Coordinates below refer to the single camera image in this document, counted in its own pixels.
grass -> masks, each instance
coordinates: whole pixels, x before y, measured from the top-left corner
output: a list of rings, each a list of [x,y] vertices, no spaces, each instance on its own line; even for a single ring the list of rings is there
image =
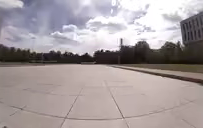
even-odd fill
[[[123,65],[123,66],[203,73],[203,65],[189,65],[189,64],[127,64],[127,65]]]

blue sky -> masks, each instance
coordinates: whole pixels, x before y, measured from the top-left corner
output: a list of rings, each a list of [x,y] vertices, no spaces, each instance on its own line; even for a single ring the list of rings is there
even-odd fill
[[[38,52],[92,53],[146,40],[151,48],[180,41],[179,22],[203,0],[0,0],[0,43]]]

paved plaza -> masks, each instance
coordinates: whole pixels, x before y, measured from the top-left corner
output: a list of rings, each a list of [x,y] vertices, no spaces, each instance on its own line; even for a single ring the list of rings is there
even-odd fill
[[[203,85],[104,65],[0,67],[0,128],[203,128]]]

curb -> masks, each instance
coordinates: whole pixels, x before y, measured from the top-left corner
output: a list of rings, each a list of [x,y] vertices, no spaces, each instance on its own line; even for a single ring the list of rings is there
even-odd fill
[[[178,79],[178,80],[183,80],[183,81],[189,81],[189,82],[199,83],[199,84],[203,85],[203,79],[196,79],[196,78],[184,77],[184,76],[178,76],[178,75],[172,75],[172,74],[150,72],[150,71],[144,71],[144,70],[139,70],[139,69],[132,69],[129,67],[118,67],[118,66],[111,66],[111,67],[126,69],[126,70],[131,70],[131,71],[136,71],[136,72],[142,72],[142,73],[147,73],[147,74],[156,75],[156,76],[168,77],[168,78],[173,78],[173,79]]]

sky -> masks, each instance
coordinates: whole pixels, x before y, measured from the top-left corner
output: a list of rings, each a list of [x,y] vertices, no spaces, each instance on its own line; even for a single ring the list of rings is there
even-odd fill
[[[37,52],[117,50],[119,39],[151,48],[181,41],[179,22],[203,0],[0,0],[0,43]]]

